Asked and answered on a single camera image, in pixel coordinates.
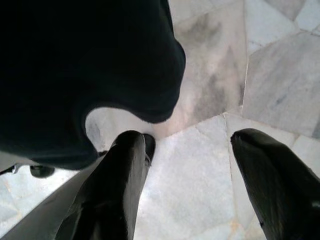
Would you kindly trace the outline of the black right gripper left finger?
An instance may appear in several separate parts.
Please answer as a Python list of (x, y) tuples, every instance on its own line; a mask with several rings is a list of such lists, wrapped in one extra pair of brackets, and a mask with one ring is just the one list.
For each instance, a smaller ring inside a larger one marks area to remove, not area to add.
[(132, 240), (138, 206), (156, 149), (148, 133), (128, 130), (82, 184), (58, 240)]

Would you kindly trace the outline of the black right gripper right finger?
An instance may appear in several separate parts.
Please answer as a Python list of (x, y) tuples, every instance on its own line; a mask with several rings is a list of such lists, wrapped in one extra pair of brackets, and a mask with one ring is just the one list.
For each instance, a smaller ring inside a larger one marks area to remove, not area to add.
[(230, 141), (266, 239), (318, 240), (319, 177), (289, 147), (260, 130), (238, 130)]

